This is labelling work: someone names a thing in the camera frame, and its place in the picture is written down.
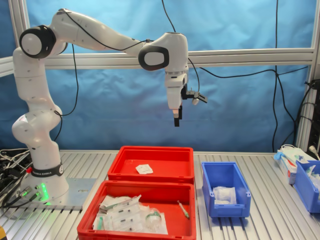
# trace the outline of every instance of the aluminum frame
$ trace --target aluminum frame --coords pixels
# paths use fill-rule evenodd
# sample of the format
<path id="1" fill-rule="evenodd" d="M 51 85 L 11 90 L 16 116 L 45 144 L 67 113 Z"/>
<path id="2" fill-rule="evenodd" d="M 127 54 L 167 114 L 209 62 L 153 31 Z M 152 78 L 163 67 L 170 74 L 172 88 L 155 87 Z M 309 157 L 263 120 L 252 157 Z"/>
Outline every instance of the aluminum frame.
<path id="1" fill-rule="evenodd" d="M 8 0 L 15 43 L 19 46 L 19 36 L 30 27 L 26 0 Z M 230 66 L 274 66 L 274 65 L 310 65 L 307 81 L 320 78 L 319 33 L 320 0 L 317 0 L 314 18 L 312 45 L 310 48 L 265 48 L 190 51 L 189 56 L 195 67 Z M 78 69 L 139 69 L 137 58 L 125 53 L 76 53 Z M 47 69 L 74 69 L 73 55 L 61 54 L 46 60 Z M 13 73 L 12 57 L 0 58 L 0 77 Z M 307 101 L 315 102 L 316 91 L 311 90 Z M 302 114 L 312 118 L 314 107 L 306 104 Z M 296 144 L 307 150 L 311 123 L 303 118 L 298 128 Z"/>

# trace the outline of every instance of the metal base plate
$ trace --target metal base plate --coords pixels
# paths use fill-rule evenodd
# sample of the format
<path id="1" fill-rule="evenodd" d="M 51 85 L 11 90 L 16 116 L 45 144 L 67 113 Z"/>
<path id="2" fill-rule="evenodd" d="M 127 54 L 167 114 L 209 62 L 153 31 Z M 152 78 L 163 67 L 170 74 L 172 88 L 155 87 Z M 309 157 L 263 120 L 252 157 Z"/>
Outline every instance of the metal base plate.
<path id="1" fill-rule="evenodd" d="M 81 210 L 96 180 L 96 178 L 66 178 L 69 190 L 46 204 L 40 204 L 38 208 Z"/>

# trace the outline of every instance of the slotted metal table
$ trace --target slotted metal table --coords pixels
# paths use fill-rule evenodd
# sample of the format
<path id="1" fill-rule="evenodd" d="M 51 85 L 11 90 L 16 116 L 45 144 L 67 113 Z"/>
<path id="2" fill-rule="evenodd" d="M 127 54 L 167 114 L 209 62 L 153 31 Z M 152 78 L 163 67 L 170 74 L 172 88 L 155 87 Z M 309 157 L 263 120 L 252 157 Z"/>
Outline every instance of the slotted metal table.
<path id="1" fill-rule="evenodd" d="M 118 151 L 62 150 L 69 178 L 96 178 L 82 211 L 12 209 L 0 217 L 9 240 L 77 240 L 77 226 Z M 251 191 L 250 216 L 210 218 L 202 192 L 201 162 L 236 162 Z M 309 214 L 270 153 L 194 153 L 197 240 L 320 240 L 320 214 Z"/>

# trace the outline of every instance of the white box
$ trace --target white box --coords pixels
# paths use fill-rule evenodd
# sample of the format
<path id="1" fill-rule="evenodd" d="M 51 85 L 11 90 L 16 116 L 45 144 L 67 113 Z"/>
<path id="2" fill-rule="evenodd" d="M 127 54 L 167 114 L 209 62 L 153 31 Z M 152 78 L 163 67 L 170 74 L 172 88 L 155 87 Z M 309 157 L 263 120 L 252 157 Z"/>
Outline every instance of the white box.
<path id="1" fill-rule="evenodd" d="M 295 184 L 296 174 L 297 174 L 297 165 L 295 162 L 290 161 L 285 156 L 281 156 L 280 160 L 275 160 L 284 174 L 288 184 Z"/>

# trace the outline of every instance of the blue plastic bin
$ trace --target blue plastic bin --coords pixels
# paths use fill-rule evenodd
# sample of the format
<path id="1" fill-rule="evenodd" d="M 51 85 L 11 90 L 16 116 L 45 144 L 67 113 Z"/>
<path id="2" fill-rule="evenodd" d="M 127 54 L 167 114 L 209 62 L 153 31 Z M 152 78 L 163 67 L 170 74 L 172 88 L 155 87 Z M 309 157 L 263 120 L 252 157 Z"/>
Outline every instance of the blue plastic bin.
<path id="1" fill-rule="evenodd" d="M 302 164 L 296 161 L 296 165 L 294 187 L 307 211 L 309 213 L 320 213 L 319 191 L 306 174 L 306 170 L 313 165 L 315 165 L 313 172 L 320 174 L 320 161 L 309 161 L 309 163 Z"/>
<path id="2" fill-rule="evenodd" d="M 202 162 L 206 211 L 215 217 L 249 217 L 251 193 L 235 162 Z M 215 204 L 215 187 L 235 187 L 237 204 Z"/>

